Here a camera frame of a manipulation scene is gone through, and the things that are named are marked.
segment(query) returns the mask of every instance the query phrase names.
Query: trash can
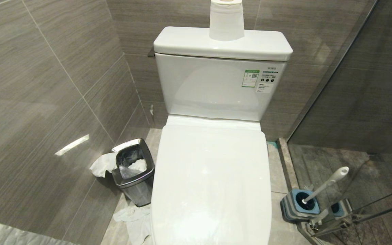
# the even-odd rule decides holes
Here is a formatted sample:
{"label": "trash can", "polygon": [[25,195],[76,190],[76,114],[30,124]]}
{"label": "trash can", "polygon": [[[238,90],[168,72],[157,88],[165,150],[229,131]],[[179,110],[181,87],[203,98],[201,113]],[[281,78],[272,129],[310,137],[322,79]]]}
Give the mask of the trash can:
{"label": "trash can", "polygon": [[[127,141],[116,156],[117,169],[112,171],[113,179],[119,189],[137,206],[151,203],[152,186],[154,184],[155,165],[151,152],[142,138]],[[135,161],[146,161],[146,170],[137,173],[129,166]]]}

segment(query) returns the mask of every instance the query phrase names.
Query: sticker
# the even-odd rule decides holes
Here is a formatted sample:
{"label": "sticker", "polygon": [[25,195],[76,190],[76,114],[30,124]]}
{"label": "sticker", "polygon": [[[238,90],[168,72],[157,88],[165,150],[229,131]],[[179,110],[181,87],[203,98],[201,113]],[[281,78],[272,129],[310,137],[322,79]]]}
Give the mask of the sticker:
{"label": "sticker", "polygon": [[268,94],[272,91],[273,84],[272,83],[258,83],[257,93],[265,93]]}
{"label": "sticker", "polygon": [[260,74],[259,70],[244,71],[243,84],[241,86],[255,88],[255,84],[257,83],[259,74]]}

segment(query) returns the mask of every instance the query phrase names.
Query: floor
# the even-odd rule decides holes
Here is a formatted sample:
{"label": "floor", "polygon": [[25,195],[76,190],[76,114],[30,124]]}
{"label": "floor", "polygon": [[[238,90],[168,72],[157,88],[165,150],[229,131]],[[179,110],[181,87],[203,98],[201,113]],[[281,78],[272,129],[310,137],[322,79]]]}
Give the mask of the floor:
{"label": "floor", "polygon": [[[348,198],[353,209],[363,214],[392,206],[392,154],[369,156],[365,152],[294,144],[289,144],[289,150],[301,189],[311,185],[316,189],[339,167],[350,167],[346,178],[317,197],[323,208],[341,198]],[[392,244],[392,213],[321,239],[335,245]]]}
{"label": "floor", "polygon": [[[154,161],[157,159],[158,145],[161,130],[151,129],[146,138],[146,144],[151,150]],[[296,225],[285,222],[279,206],[280,200],[287,194],[287,184],[282,170],[282,165],[276,144],[267,144],[269,151],[269,165],[272,190],[272,226],[269,245],[309,245],[310,243],[299,233]],[[129,201],[122,195],[115,212],[128,206]],[[124,222],[110,221],[109,227],[102,239],[101,245],[122,244],[130,245],[129,236]]]}

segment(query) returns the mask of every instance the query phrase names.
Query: toilet bowl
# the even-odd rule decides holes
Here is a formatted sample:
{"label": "toilet bowl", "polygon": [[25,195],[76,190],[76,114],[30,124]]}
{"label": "toilet bowl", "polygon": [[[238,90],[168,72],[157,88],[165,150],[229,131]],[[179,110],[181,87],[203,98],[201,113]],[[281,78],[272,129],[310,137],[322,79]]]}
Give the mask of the toilet bowl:
{"label": "toilet bowl", "polygon": [[267,245],[271,216],[259,123],[168,117],[151,199],[156,245]]}

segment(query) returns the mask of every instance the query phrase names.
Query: toilet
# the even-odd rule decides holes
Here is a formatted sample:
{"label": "toilet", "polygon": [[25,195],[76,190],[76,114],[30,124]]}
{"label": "toilet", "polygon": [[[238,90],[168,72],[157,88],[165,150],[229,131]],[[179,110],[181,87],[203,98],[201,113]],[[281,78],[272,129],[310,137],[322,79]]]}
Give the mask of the toilet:
{"label": "toilet", "polygon": [[168,119],[151,199],[156,245],[267,245],[271,183],[260,120],[293,50],[276,31],[238,40],[166,27],[154,41]]}

